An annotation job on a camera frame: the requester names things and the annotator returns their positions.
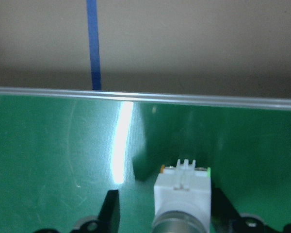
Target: white connector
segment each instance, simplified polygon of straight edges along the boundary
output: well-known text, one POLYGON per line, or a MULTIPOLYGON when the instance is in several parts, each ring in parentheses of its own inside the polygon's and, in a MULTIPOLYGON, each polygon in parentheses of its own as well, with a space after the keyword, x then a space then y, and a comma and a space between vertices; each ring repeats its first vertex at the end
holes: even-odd
POLYGON ((154 185, 155 220, 167 212, 183 212, 196 218, 209 233, 210 168, 195 168, 195 164, 187 159, 181 164, 178 159, 176 167, 162 166, 154 185))

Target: blue tape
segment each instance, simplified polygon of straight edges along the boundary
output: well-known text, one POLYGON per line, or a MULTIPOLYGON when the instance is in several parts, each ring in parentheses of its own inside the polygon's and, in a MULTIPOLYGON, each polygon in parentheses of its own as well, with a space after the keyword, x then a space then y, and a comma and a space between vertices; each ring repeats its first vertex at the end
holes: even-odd
POLYGON ((86 0, 87 23, 89 37, 89 53, 91 59, 91 75, 93 90, 101 90, 100 59, 99 59, 99 39, 98 39, 98 19, 96 0, 86 0))

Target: silver cylinder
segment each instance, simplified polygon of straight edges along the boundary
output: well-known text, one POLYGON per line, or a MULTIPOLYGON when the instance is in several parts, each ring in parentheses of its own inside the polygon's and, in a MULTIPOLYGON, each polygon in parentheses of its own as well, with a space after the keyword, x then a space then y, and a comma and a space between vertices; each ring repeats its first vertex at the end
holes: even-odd
POLYGON ((185 212, 170 211, 154 219, 152 233, 206 233, 195 217, 185 212))

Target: gray wall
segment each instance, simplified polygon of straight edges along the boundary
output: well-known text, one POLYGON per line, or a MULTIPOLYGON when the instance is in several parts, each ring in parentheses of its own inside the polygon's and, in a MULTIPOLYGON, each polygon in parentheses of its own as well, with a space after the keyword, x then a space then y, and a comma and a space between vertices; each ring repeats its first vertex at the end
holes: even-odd
MULTIPOLYGON (((291 0, 97 6, 103 90, 291 98, 291 0)), ((91 89, 86 1, 0 1, 0 85, 91 89)))

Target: green surface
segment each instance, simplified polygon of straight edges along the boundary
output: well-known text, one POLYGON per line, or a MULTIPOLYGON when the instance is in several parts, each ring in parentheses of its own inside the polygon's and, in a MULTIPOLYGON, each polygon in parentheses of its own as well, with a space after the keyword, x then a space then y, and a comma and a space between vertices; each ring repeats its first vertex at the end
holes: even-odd
POLYGON ((0 233, 67 233, 120 191, 119 232, 148 233, 161 164, 196 159, 242 213, 291 222, 291 112, 0 96, 0 233))

